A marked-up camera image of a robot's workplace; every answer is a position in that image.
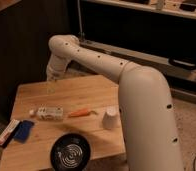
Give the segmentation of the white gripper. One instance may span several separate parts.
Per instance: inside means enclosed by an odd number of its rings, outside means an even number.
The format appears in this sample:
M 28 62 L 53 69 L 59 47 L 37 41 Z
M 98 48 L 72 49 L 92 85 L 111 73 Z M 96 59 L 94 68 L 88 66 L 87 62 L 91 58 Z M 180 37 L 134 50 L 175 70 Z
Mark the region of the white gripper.
M 69 60 L 56 55 L 51 55 L 46 67 L 47 75 L 47 92 L 55 92 L 55 80 L 60 80 L 64 77 Z

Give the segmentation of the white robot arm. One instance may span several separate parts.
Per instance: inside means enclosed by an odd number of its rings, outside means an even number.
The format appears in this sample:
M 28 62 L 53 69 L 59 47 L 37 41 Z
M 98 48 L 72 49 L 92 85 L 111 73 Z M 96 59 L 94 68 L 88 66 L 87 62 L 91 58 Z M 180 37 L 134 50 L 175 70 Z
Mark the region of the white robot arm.
M 74 35 L 54 35 L 47 78 L 70 61 L 118 84 L 118 106 L 129 171 L 184 171 L 171 91 L 157 69 L 84 48 Z

